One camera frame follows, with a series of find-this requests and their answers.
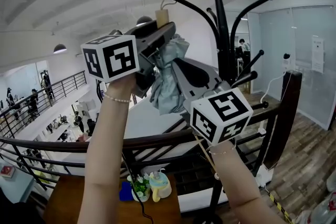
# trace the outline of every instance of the bracelet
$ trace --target bracelet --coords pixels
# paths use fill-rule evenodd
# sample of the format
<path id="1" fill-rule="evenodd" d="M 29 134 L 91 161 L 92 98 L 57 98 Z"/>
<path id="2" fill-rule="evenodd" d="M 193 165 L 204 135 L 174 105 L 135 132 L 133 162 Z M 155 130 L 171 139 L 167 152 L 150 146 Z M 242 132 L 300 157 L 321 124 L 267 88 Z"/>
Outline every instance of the bracelet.
<path id="1" fill-rule="evenodd" d="M 130 102 L 132 102 L 132 100 L 122 100 L 122 99 L 117 99 L 117 98 L 108 96 L 107 94 L 105 94 L 104 98 L 105 98 L 105 97 L 107 97 L 108 99 L 111 99 L 112 101 L 119 102 L 119 103 L 130 103 Z"/>
<path id="2" fill-rule="evenodd" d="M 231 148 L 231 151 L 234 150 L 236 148 L 236 145 L 237 145 L 237 140 L 235 139 L 235 144 L 233 145 L 233 147 Z M 211 152 L 209 150 L 209 153 L 212 154 L 212 155 L 220 155 L 220 154 L 225 154 L 227 153 L 227 151 L 224 151 L 224 152 L 220 152 L 220 153 L 214 153 L 214 152 Z"/>

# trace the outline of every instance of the red book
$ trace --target red book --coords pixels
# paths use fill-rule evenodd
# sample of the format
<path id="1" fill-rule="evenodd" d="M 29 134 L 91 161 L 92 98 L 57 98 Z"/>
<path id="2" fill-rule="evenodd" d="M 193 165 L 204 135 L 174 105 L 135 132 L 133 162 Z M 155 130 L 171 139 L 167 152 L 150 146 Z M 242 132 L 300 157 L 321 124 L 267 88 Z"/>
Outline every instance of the red book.
<path id="1" fill-rule="evenodd" d="M 14 174 L 15 168 L 14 166 L 3 166 L 0 172 L 0 175 L 3 177 L 11 178 Z"/>

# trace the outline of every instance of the person's left arm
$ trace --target person's left arm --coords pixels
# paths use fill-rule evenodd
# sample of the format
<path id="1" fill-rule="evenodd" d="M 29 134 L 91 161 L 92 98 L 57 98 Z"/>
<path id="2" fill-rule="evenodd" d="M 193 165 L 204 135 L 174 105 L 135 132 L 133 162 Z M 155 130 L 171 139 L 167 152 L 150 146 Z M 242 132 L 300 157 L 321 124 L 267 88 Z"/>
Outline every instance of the person's left arm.
<path id="1" fill-rule="evenodd" d="M 110 83 L 106 94 L 129 100 L 134 75 Z M 129 103 L 104 98 L 87 152 L 85 188 L 79 224 L 117 223 L 123 137 Z"/>

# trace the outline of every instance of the light blue table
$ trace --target light blue table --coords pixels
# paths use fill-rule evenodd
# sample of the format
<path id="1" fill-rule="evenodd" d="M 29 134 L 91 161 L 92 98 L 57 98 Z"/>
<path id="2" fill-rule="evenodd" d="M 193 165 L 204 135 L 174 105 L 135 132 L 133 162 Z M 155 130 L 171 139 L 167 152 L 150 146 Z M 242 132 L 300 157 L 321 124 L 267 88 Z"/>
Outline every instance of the light blue table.
<path id="1" fill-rule="evenodd" d="M 0 169 L 2 169 L 3 165 L 7 164 L 0 162 Z M 25 202 L 34 188 L 34 185 L 34 178 L 17 168 L 15 168 L 12 178 L 0 176 L 0 187 L 8 200 L 14 204 L 20 201 Z"/>

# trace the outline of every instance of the light blue cloth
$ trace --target light blue cloth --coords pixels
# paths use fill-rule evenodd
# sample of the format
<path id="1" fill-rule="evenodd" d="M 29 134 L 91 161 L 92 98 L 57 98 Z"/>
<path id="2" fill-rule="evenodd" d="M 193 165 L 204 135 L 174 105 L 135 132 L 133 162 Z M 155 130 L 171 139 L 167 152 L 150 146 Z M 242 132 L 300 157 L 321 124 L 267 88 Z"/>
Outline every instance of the light blue cloth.
<path id="1" fill-rule="evenodd" d="M 150 102 L 159 110 L 160 115 L 179 113 L 184 110 L 184 97 L 177 89 L 177 83 L 173 77 L 171 62 L 175 58 L 184 58 L 189 43 L 175 34 L 170 42 L 164 46 L 156 56 L 155 64 L 159 72 L 156 73 L 156 81 L 152 87 Z"/>

